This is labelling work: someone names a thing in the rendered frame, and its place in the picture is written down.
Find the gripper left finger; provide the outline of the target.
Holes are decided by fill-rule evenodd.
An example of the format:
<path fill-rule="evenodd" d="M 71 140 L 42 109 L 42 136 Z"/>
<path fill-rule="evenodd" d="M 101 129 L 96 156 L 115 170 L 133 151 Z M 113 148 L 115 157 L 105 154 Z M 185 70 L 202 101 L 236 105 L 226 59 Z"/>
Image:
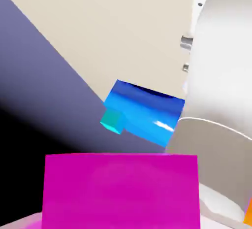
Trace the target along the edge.
<path fill-rule="evenodd" d="M 4 225 L 4 229 L 42 229 L 42 213 L 34 213 Z"/>

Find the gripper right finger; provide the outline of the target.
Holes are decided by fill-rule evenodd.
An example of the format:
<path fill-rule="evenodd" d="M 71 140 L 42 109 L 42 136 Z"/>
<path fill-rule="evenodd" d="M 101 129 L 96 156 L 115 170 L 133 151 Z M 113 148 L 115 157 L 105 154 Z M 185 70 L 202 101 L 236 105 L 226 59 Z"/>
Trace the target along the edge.
<path fill-rule="evenodd" d="M 252 226 L 234 220 L 225 220 L 220 223 L 200 215 L 200 229 L 252 229 Z"/>

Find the small magenta cube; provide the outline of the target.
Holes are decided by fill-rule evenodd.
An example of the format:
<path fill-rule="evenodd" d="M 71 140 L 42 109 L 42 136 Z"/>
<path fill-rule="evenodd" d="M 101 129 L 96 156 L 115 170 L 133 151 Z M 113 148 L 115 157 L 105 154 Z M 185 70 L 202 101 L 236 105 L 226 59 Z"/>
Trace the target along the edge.
<path fill-rule="evenodd" d="M 47 155 L 42 229 L 200 229 L 197 157 Z"/>

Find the small cyan cube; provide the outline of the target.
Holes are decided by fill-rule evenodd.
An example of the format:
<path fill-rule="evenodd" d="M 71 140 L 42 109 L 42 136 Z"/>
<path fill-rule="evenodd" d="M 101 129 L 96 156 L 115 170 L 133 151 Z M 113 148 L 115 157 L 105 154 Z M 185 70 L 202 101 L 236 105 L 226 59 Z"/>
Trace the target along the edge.
<path fill-rule="evenodd" d="M 100 123 L 108 130 L 121 134 L 125 126 L 125 118 L 121 112 L 107 108 Z"/>

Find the large orange box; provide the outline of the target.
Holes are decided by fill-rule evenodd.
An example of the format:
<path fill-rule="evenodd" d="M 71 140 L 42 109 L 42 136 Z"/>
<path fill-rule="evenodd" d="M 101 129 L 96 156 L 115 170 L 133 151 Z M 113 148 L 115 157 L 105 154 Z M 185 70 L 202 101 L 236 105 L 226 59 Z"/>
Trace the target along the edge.
<path fill-rule="evenodd" d="M 243 223 L 252 227 L 252 198 L 250 199 L 247 210 L 245 212 Z"/>

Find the large blue box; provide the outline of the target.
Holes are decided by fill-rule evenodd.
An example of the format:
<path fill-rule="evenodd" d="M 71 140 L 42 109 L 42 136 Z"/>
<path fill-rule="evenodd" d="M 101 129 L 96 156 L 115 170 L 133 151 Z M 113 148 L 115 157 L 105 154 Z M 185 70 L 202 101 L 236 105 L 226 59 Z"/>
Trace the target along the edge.
<path fill-rule="evenodd" d="M 185 100 L 117 80 L 104 105 L 123 114 L 123 131 L 166 147 Z"/>

